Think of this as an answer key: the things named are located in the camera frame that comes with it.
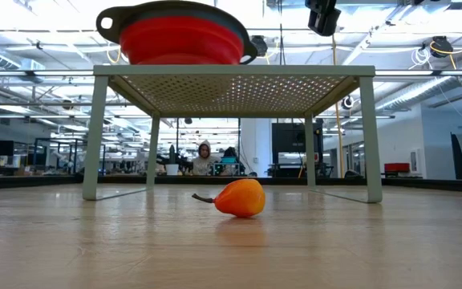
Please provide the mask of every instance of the perforated tabletop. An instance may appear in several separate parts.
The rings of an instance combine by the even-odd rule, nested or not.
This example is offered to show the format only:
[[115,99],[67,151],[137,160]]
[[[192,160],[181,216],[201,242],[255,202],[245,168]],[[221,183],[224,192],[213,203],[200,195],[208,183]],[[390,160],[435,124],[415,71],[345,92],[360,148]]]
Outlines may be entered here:
[[304,117],[356,88],[374,67],[102,66],[109,86],[161,117]]

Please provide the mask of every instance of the pepper stem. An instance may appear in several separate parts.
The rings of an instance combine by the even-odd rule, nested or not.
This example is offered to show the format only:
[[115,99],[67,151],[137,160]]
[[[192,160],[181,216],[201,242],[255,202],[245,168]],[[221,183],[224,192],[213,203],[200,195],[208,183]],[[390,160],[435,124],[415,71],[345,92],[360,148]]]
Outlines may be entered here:
[[196,194],[196,193],[195,193],[195,194],[193,194],[193,195],[192,195],[192,197],[193,197],[194,199],[197,199],[197,200],[199,200],[199,201],[204,201],[204,202],[207,202],[207,203],[213,204],[213,199],[212,199],[212,198],[210,198],[210,197],[199,197],[199,196],[197,196],[197,194]]

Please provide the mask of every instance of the wooden table surface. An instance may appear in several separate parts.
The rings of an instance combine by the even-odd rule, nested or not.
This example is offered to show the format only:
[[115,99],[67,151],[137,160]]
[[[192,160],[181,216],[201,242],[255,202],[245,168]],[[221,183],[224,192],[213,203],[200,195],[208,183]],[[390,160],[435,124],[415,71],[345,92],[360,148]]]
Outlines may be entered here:
[[0,189],[0,289],[462,289],[462,193],[387,187],[365,205],[270,186],[252,219],[190,197],[220,189],[98,202],[81,185]]

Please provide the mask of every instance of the white container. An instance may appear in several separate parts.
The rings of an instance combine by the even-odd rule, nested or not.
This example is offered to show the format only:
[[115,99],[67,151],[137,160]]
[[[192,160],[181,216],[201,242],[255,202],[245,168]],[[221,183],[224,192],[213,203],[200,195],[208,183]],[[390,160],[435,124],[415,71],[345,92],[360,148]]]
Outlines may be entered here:
[[177,176],[177,170],[180,168],[178,164],[165,165],[167,176]]

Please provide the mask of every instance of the person in hoodie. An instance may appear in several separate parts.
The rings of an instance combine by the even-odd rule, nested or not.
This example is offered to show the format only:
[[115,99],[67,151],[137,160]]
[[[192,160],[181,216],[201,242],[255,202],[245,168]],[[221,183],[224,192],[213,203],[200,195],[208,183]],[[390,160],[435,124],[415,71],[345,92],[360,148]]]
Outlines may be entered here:
[[213,163],[220,162],[220,157],[212,156],[212,147],[209,145],[207,140],[203,141],[199,145],[199,156],[193,159],[193,170],[194,176],[208,176],[212,171]]

